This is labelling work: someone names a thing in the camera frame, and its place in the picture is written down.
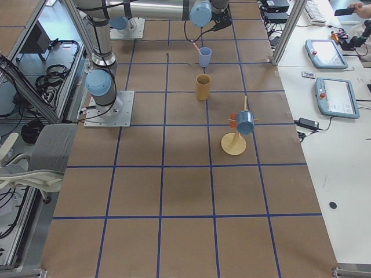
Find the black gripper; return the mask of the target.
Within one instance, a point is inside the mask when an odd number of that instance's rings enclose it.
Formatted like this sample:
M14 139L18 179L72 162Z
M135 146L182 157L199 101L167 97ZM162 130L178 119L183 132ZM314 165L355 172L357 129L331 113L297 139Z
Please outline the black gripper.
M214 21L214 26L211 28L212 31L219 31L229 27L232 24L229 8L225 8L220 13L212 12L212 20Z

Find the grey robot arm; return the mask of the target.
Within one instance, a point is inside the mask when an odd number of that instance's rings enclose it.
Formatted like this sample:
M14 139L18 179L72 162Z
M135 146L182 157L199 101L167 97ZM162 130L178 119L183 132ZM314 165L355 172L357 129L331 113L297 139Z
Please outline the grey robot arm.
M110 26L119 32L125 33L133 32L137 27L137 23L135 19L133 18L129 19L123 16L110 19Z
M189 75L202 73L204 53L192 62L186 54L196 44L186 36L192 24L201 38L231 25L227 1L75 1L86 16L92 43L93 71L86 88L95 102L93 121L133 115L137 124L166 119L167 94L185 90Z

